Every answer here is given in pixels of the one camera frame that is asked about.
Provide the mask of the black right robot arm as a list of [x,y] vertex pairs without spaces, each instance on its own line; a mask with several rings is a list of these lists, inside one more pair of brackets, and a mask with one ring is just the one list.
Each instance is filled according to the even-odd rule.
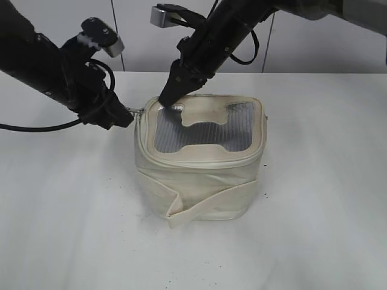
[[166,108],[201,89],[228,58],[248,65],[233,52],[248,35],[258,46],[253,29],[277,11],[310,21],[333,15],[386,34],[386,1],[216,1],[206,17],[174,4],[157,4],[152,9],[154,25],[164,28],[172,24],[194,30],[177,45],[180,57],[172,62],[158,99]]

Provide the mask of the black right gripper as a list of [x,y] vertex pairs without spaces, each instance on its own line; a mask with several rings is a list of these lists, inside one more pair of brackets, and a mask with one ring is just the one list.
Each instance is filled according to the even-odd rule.
[[178,44],[180,58],[172,62],[167,82],[158,97],[171,107],[211,79],[242,42],[240,28],[199,28]]

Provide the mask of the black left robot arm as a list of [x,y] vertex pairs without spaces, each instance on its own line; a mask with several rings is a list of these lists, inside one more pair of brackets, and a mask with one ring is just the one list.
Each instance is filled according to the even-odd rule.
[[119,56],[125,48],[120,36],[96,17],[84,20],[81,28],[59,48],[10,1],[1,1],[1,71],[77,114],[76,120],[57,126],[2,124],[1,129],[38,133],[93,124],[108,130],[134,121],[114,92],[112,69],[93,59],[100,50],[112,58]]

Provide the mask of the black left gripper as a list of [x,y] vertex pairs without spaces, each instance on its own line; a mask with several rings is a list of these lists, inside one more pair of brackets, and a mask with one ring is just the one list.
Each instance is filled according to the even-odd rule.
[[62,125],[92,124],[103,129],[128,127],[134,116],[115,94],[115,75],[108,65],[62,65],[63,105],[77,119]]

